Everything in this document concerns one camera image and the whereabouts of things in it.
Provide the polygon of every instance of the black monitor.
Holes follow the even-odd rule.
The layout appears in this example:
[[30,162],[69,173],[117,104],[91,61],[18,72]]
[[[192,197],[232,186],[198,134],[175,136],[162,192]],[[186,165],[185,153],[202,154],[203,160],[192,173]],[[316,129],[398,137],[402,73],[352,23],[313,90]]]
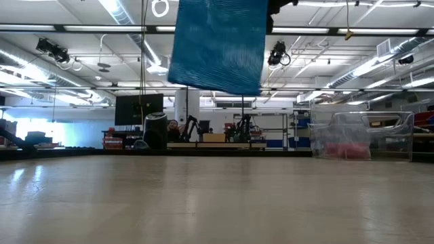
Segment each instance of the black monitor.
[[163,94],[141,95],[140,112],[139,96],[116,97],[115,125],[141,125],[150,113],[163,112]]

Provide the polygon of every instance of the metal rack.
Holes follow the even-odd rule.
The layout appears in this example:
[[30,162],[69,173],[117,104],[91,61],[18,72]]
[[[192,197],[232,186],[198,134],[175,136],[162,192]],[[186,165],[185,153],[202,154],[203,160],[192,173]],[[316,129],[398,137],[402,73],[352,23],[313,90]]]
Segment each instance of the metal rack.
[[[243,114],[234,114],[233,120],[235,123],[236,119],[242,118]],[[272,114],[249,114],[252,118],[254,117],[281,117],[282,118],[282,127],[281,128],[261,128],[263,132],[269,133],[282,133],[282,150],[288,150],[288,114],[286,113],[272,113]]]
[[295,141],[295,148],[294,150],[311,150],[311,148],[307,148],[307,147],[298,147],[298,141],[299,141],[299,134],[298,134],[298,130],[300,129],[309,129],[309,127],[305,127],[305,126],[299,126],[298,125],[298,120],[299,119],[310,119],[311,118],[311,114],[309,113],[309,115],[305,115],[304,113],[302,115],[295,115],[292,114],[290,115],[290,118],[294,120],[295,126],[291,126],[289,127],[289,129],[293,129],[294,130],[294,141]]

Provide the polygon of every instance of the duct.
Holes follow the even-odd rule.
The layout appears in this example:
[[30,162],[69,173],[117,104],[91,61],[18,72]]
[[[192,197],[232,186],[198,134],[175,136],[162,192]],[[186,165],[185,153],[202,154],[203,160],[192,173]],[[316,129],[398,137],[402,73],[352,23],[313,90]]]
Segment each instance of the duct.
[[[421,73],[419,75],[416,75],[414,78],[415,80],[412,80],[411,82],[402,85],[399,88],[411,89],[411,88],[416,88],[434,82],[434,70],[429,71],[427,73]],[[364,93],[362,94],[362,96],[358,96],[357,100],[366,100],[366,101],[370,101],[370,103],[375,103],[384,100],[386,98],[396,96],[397,94],[403,94],[403,93],[401,92],[393,92],[393,93],[376,92],[370,94]]]
[[[434,58],[431,59],[431,60],[429,60],[429,61],[426,61],[426,62],[424,62],[422,64],[419,64],[417,66],[413,66],[412,68],[404,70],[404,71],[402,71],[400,73],[397,73],[396,75],[392,75],[392,76],[384,78],[384,79],[382,79],[380,81],[374,82],[373,84],[375,84],[375,85],[371,84],[371,85],[369,85],[369,86],[367,86],[365,88],[374,88],[374,87],[383,85],[385,83],[388,83],[389,81],[393,81],[393,80],[399,79],[400,77],[407,76],[408,74],[410,74],[412,72],[418,71],[418,70],[420,70],[422,68],[425,68],[425,67],[433,65],[433,64],[434,64]],[[340,98],[338,98],[336,100],[333,100],[333,104],[340,103],[340,102],[345,102],[345,101],[347,101],[348,99],[351,99],[351,98],[352,99],[358,98],[358,97],[360,97],[360,96],[362,96],[364,94],[366,94],[366,93],[363,92],[363,91],[361,91],[361,92],[357,92],[357,93],[354,93],[354,94],[349,94],[349,95],[341,96]]]
[[[407,53],[409,53],[410,51],[412,51],[416,47],[422,45],[423,43],[426,43],[427,41],[430,41],[430,39],[425,38],[425,37],[413,37],[411,39],[408,39],[408,40],[400,43],[399,45],[391,48],[390,54],[387,54],[387,55],[382,56],[382,57],[374,56],[372,59],[368,60],[367,62],[364,62],[362,65],[355,66],[349,72],[346,72],[343,75],[338,75],[338,76],[332,77],[330,83],[327,84],[326,87],[336,88],[339,85],[342,85],[342,84],[345,84],[349,81],[352,81],[352,80],[380,67],[381,65],[383,65],[387,62],[402,58],[404,55],[406,55]],[[312,93],[305,96],[305,98],[312,99],[312,98],[319,96],[319,94],[317,94],[317,96],[314,96],[314,95],[311,96],[311,95],[312,95]]]
[[[0,39],[0,59],[22,70],[22,74],[38,81],[44,81],[49,85],[61,85],[71,87],[90,87],[91,83],[84,81],[49,62],[36,58],[34,55]],[[111,104],[116,97],[106,91],[94,91],[102,100],[107,98]]]
[[[120,25],[131,25],[134,21],[127,13],[125,8],[122,6],[119,0],[99,0],[102,6],[107,10],[107,12],[112,16],[117,24]],[[140,48],[143,46],[143,54],[148,60],[151,66],[161,66],[161,58],[152,50],[150,45],[146,40],[144,40],[144,45],[142,44],[142,35],[139,34],[128,34],[128,37]],[[167,69],[157,70],[154,72],[157,75],[165,75]]]

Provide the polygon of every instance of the robotic arm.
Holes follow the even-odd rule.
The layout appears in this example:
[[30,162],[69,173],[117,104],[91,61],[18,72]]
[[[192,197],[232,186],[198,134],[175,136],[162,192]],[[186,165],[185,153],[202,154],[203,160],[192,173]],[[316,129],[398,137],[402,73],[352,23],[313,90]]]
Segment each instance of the robotic arm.
[[197,122],[197,119],[194,118],[193,116],[189,115],[189,117],[187,118],[187,121],[185,123],[184,131],[182,132],[182,135],[181,135],[181,141],[183,141],[183,142],[190,142],[191,134],[192,134],[193,129],[195,127],[196,127],[198,135],[203,134],[203,131],[200,128],[199,123]]

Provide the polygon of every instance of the blue fabric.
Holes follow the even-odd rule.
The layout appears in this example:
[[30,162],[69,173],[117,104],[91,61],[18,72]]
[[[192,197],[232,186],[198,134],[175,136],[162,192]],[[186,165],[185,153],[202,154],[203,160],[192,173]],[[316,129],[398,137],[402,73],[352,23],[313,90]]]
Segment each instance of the blue fabric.
[[168,81],[259,95],[267,0],[180,0]]

